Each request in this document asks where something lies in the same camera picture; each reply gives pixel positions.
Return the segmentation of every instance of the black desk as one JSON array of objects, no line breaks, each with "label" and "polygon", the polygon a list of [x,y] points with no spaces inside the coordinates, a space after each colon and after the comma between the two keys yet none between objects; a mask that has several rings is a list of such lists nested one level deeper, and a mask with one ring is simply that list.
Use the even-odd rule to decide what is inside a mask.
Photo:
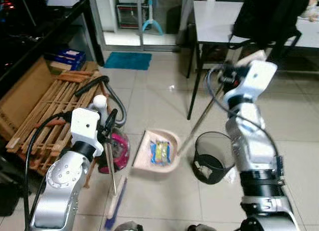
[{"label": "black desk", "polygon": [[91,43],[93,46],[96,62],[104,65],[102,50],[96,39],[96,30],[91,12],[89,0],[80,0],[72,8],[67,9],[64,15],[55,21],[54,26],[45,34],[45,36],[37,41],[22,57],[3,74],[0,74],[0,97],[19,80],[19,78],[32,66],[32,64],[44,53],[45,49],[62,34],[67,26],[75,21],[80,15],[84,15]]}]

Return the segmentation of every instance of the blue box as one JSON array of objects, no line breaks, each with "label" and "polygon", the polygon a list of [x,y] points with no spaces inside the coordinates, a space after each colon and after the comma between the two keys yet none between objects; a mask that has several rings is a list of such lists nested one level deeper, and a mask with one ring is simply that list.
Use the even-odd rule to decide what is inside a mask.
[{"label": "blue box", "polygon": [[81,70],[86,61],[85,52],[77,51],[74,49],[56,49],[52,52],[44,53],[46,60],[55,61],[71,65],[70,70]]}]

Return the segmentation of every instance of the white table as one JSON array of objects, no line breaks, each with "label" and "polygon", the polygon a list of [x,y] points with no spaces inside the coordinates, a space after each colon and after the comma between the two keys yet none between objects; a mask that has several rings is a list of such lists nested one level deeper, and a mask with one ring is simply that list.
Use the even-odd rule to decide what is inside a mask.
[{"label": "white table", "polygon": [[[190,119],[191,117],[200,81],[201,70],[205,60],[203,58],[204,52],[200,55],[199,44],[203,44],[202,51],[204,51],[208,47],[205,47],[205,45],[228,43],[229,36],[231,35],[231,28],[237,19],[242,5],[242,2],[194,1],[195,26],[197,34],[197,42],[195,43],[194,49],[196,49],[198,71],[187,119]],[[302,36],[296,46],[319,48],[319,21],[310,22],[306,19],[298,19],[297,28],[302,33]],[[245,40],[247,39],[233,36],[231,43],[240,43]],[[290,45],[291,41],[292,39],[289,39],[286,45]],[[233,62],[236,62],[239,58],[240,52],[241,50],[235,52]],[[192,51],[187,78],[189,78],[190,75],[193,54],[194,52]]]}]

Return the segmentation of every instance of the dustpan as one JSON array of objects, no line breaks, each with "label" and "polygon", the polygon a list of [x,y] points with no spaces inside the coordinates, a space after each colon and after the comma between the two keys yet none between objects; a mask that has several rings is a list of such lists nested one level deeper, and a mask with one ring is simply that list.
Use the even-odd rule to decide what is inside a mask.
[{"label": "dustpan", "polygon": [[[168,141],[170,143],[170,164],[166,166],[155,165],[151,163],[151,147],[150,141]],[[144,132],[140,147],[137,151],[133,167],[140,170],[151,171],[156,173],[169,173],[173,171],[179,164],[180,139],[176,134],[168,130],[151,129]]]}]

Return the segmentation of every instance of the black bag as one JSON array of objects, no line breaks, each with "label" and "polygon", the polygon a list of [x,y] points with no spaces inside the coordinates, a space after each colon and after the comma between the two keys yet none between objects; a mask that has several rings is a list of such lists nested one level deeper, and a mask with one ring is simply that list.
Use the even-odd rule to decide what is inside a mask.
[{"label": "black bag", "polygon": [[[288,38],[296,36],[291,45],[291,48],[294,47],[301,36],[296,28],[297,18],[306,9],[308,1],[245,0],[234,23],[228,48],[237,49],[256,43],[260,49],[264,49],[272,42],[283,47]],[[231,45],[234,35],[248,40]]]}]

